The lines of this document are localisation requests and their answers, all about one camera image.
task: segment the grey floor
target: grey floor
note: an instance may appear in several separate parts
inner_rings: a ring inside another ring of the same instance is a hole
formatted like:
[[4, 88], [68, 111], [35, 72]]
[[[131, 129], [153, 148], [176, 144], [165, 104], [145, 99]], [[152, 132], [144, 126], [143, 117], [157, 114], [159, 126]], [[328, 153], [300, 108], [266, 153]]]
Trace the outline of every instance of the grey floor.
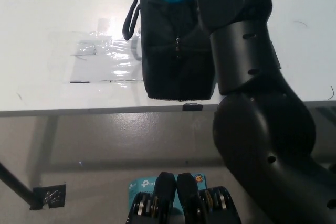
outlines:
[[[336, 128], [316, 110], [314, 157], [335, 160]], [[125, 223], [128, 184], [161, 171], [226, 186], [244, 224], [269, 223], [212, 142], [211, 112], [0, 118], [0, 161], [28, 187], [67, 184], [66, 207], [29, 211], [0, 183], [0, 223]]]

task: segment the table leg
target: table leg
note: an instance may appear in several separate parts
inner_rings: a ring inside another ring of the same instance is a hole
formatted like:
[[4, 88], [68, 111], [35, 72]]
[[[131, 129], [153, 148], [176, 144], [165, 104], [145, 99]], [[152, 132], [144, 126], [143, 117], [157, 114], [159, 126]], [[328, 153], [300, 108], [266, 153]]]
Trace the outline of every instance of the table leg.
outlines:
[[21, 199], [30, 205], [31, 209], [42, 209], [43, 200], [29, 190], [3, 164], [0, 163], [0, 180], [13, 190]]

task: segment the white surface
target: white surface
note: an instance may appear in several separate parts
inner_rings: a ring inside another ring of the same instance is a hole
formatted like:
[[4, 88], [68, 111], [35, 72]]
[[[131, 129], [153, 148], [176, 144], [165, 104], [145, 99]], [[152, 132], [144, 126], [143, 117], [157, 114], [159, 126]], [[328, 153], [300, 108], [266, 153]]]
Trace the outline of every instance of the white surface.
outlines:
[[[110, 18], [110, 32], [121, 38], [131, 3], [0, 0], [0, 115], [181, 110], [183, 103], [147, 98], [142, 82], [67, 84], [74, 66], [70, 55], [78, 43], [71, 33], [97, 31], [99, 20]], [[273, 0], [269, 31], [282, 72], [310, 106], [335, 105], [336, 97], [328, 100], [331, 86], [336, 88], [333, 3]], [[199, 103], [210, 105], [204, 109], [213, 109], [220, 100], [215, 92], [210, 101]]]

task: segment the blue box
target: blue box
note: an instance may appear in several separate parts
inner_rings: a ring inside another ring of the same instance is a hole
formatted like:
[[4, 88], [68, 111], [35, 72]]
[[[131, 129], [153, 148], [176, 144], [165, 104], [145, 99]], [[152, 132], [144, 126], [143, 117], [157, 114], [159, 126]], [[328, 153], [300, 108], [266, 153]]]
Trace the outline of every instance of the blue box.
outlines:
[[[197, 182], [198, 189], [199, 190], [206, 189], [205, 175], [203, 173], [191, 173], [191, 174], [194, 176]], [[157, 177], [143, 177], [138, 178], [129, 184], [129, 210], [132, 207], [132, 203], [137, 193], [139, 192], [149, 194], [153, 193], [156, 179]], [[183, 214], [182, 206], [176, 191], [172, 215], [182, 215], [182, 214]]]

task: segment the bag zipper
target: bag zipper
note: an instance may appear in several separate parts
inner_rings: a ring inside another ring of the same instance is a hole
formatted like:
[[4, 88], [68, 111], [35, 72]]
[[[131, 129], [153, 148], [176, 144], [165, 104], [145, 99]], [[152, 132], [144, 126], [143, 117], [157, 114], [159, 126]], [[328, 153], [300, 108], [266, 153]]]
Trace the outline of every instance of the bag zipper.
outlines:
[[179, 59], [180, 58], [180, 38], [179, 36], [177, 36], [175, 40], [175, 50], [176, 50], [176, 58]]

